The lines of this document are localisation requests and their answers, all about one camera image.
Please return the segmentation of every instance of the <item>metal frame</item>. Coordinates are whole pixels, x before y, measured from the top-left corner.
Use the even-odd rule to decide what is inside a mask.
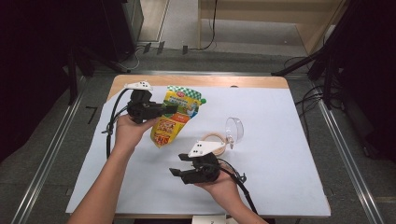
[[[50,172],[50,168],[54,163],[55,158],[59,152],[59,148],[62,145],[67,130],[69,129],[70,124],[73,121],[74,116],[76,115],[79,103],[81,102],[82,95],[88,83],[89,83],[88,79],[86,79],[85,77],[81,77],[79,81],[80,88],[79,88],[78,97],[72,105],[67,107],[64,117],[62,118],[61,124],[56,130],[56,133],[49,144],[47,152],[44,155],[44,158],[40,163],[40,166],[35,172],[35,177],[33,178],[29,187],[25,191],[20,207],[18,208],[17,213],[15,214],[11,223],[27,222],[27,219],[33,209],[33,206],[35,205],[35,201],[37,200],[38,195],[44,186],[44,182],[46,181],[47,176]]]
[[[344,162],[346,171],[352,181],[359,199],[361,200],[361,205],[364,209],[364,212],[366,213],[366,216],[368,217],[370,223],[385,223],[378,206],[375,203],[375,199],[368,188],[358,165],[353,159],[349,147],[347,146],[347,142],[341,133],[340,128],[338,127],[332,111],[327,108],[323,101],[319,102],[319,106],[323,114],[323,118],[325,118],[326,123],[329,126],[329,130],[332,133],[332,138],[334,139],[341,159]]]
[[[236,76],[236,77],[270,77],[269,73],[234,73],[234,72],[180,72],[180,71],[139,71],[138,73],[132,73],[131,75],[184,75],[184,76]],[[288,76],[287,79],[302,79],[306,78],[306,74],[293,74]],[[47,153],[45,154],[39,168],[35,173],[35,177],[33,178],[31,184],[26,190],[20,207],[15,214],[11,223],[26,223],[27,218],[30,215],[30,212],[35,205],[35,201],[38,198],[38,195],[44,185],[44,182],[50,172],[50,168],[55,161],[55,158],[58,154],[59,148],[64,140],[64,137],[68,131],[68,128],[76,115],[79,104],[81,102],[81,98],[85,89],[89,84],[89,79],[85,77],[81,77],[78,85],[79,94],[76,101],[70,105],[65,115],[59,125],[52,141],[49,145]],[[357,191],[358,197],[361,200],[362,207],[370,221],[370,223],[384,223],[384,220],[380,214],[380,211],[375,203],[375,199],[371,194],[364,178],[354,161],[352,154],[347,146],[347,142],[342,135],[338,124],[335,120],[335,117],[331,110],[329,110],[326,105],[320,101],[319,103],[320,110],[322,112],[323,118],[325,118],[329,130],[332,133],[332,137],[334,142],[339,150],[340,156],[346,166],[346,170],[351,178],[352,184]]]

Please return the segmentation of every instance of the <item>white paper sheet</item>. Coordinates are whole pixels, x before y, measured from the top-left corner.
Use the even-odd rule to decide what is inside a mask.
[[[247,176],[260,215],[279,217],[328,217],[331,214],[311,152],[304,137],[290,91],[264,88],[191,87],[207,103],[183,128],[177,139],[156,148],[147,131],[132,156],[122,184],[116,213],[120,214],[223,214],[211,196],[194,185],[184,185],[169,168],[191,169],[180,161],[196,140],[207,133],[224,133],[228,117],[241,119],[244,138],[220,157]],[[154,87],[151,101],[163,101],[166,87]],[[129,101],[127,91],[118,111]],[[67,206],[73,213],[106,162],[106,129],[116,97],[104,106],[92,145]]]

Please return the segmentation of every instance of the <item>aluminum rail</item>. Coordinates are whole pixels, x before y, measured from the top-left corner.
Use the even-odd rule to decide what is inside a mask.
[[[35,205],[35,201],[38,198],[38,195],[43,188],[44,182],[50,172],[50,168],[55,161],[55,158],[59,152],[59,148],[64,140],[64,137],[67,133],[67,130],[70,127],[71,122],[73,121],[73,117],[76,115],[78,110],[78,106],[81,102],[82,95],[89,83],[89,80],[85,77],[81,77],[78,85],[79,94],[76,98],[75,102],[67,107],[67,110],[62,118],[61,124],[58,126],[58,129],[53,136],[49,147],[47,149],[46,154],[42,162],[40,163],[37,171],[35,172],[35,176],[31,181],[29,187],[25,191],[20,207],[17,210],[14,218],[12,219],[11,223],[26,223],[33,206]]]
[[[384,219],[381,216],[381,213],[378,209],[378,206],[375,203],[375,199],[369,190],[361,171],[359,170],[358,165],[356,164],[353,156],[347,146],[347,142],[344,136],[341,133],[340,128],[335,120],[335,117],[331,110],[327,108],[323,101],[319,102],[320,110],[325,118],[327,125],[329,126],[330,132],[332,133],[332,138],[338,148],[340,156],[344,162],[346,167],[346,171],[349,174],[349,177],[352,181],[352,184],[358,194],[359,199],[361,200],[361,205],[368,217],[370,223],[373,224],[381,224],[385,223]]]

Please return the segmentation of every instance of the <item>colorful package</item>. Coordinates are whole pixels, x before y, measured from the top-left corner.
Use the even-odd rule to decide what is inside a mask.
[[[201,93],[185,87],[168,86],[163,105],[177,105],[176,114],[162,115],[151,129],[151,140],[157,147],[171,143],[186,123],[197,113],[200,105],[206,102]]]

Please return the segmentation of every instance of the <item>finger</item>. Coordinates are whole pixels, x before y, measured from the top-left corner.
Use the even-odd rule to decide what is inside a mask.
[[[151,128],[155,123],[157,123],[157,121],[158,121],[159,119],[160,119],[160,118],[149,119],[149,120],[146,120],[145,122],[141,123],[140,125],[141,125],[141,127],[143,127],[143,129],[146,131],[146,130],[148,130],[149,128]]]

